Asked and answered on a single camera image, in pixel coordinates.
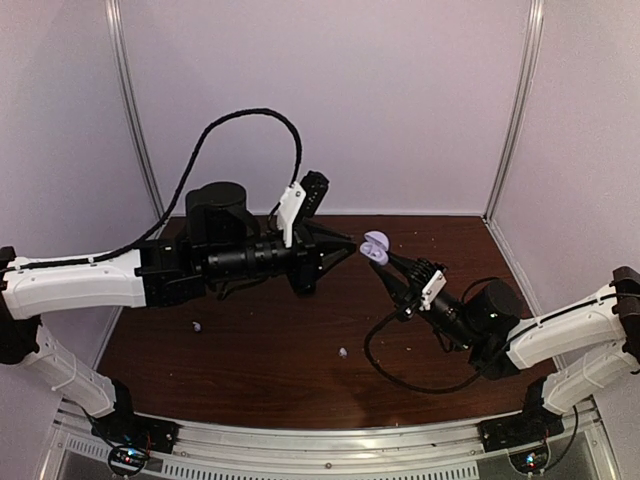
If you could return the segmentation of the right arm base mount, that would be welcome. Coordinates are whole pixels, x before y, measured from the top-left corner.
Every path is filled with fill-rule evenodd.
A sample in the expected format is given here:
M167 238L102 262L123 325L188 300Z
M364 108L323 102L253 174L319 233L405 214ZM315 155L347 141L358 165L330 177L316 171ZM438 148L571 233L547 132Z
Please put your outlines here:
M521 412L484 420L479 423L478 431L484 451L489 453L543 442L563 433L564 424L556 414Z

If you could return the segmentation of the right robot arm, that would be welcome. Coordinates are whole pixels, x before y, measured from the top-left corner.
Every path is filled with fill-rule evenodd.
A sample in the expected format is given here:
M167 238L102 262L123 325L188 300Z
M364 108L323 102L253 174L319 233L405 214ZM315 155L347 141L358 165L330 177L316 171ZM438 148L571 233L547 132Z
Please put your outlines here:
M445 268L424 258L367 254L394 303L390 320L422 317L448 351L467 351L477 377L513 376L551 357L586 348L581 360L529 386L512 430L530 442L584 398L624 373L639 371L639 274L624 266L595 293L552 313L522 317L522 303L504 281L480 280L460 300L445 290Z

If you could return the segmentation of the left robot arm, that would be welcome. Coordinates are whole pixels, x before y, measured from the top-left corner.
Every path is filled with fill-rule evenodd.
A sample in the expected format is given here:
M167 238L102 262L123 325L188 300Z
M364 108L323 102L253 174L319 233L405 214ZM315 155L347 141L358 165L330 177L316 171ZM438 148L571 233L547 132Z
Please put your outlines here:
M43 326L45 313L89 307L164 308L208 292L220 298L285 276L299 296L355 252L353 240L314 221L328 189L317 173L288 186L265 232L234 182L214 182L186 197L186 222L171 238L121 253L80 259L30 259L1 251L1 361L34 369L55 390L104 422L123 444L144 424L120 382L89 368Z

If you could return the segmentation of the purple round charging case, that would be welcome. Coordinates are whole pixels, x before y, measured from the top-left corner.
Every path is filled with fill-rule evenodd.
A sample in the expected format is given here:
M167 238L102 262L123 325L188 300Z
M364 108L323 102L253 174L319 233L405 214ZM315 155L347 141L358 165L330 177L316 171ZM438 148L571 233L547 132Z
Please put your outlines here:
M364 233L363 239L359 252L369 261L379 266L386 266L389 262L390 250L387 235L379 230L371 230Z

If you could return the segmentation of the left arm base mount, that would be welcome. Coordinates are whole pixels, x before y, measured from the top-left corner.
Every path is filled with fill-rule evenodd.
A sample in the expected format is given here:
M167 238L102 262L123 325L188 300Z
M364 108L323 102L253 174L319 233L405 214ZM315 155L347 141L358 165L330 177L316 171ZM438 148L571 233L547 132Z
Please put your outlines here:
M173 421L138 414L125 418L113 412L105 417L90 417L90 424L92 434L110 444L164 454L173 452L179 433L179 426Z

